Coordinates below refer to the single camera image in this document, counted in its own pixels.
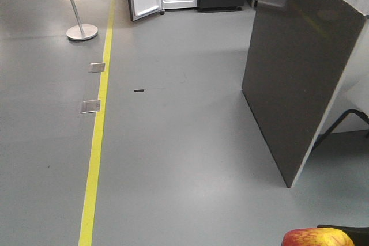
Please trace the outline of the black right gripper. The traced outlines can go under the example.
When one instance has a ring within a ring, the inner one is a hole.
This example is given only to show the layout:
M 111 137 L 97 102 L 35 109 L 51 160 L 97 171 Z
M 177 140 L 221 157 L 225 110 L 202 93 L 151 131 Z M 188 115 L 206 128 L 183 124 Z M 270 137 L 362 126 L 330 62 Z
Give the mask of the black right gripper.
M 356 246 L 368 245 L 368 230 L 369 227 L 352 227 L 352 226 L 337 226 L 337 225 L 317 225 L 318 228 L 334 228 L 342 230 L 353 241 Z

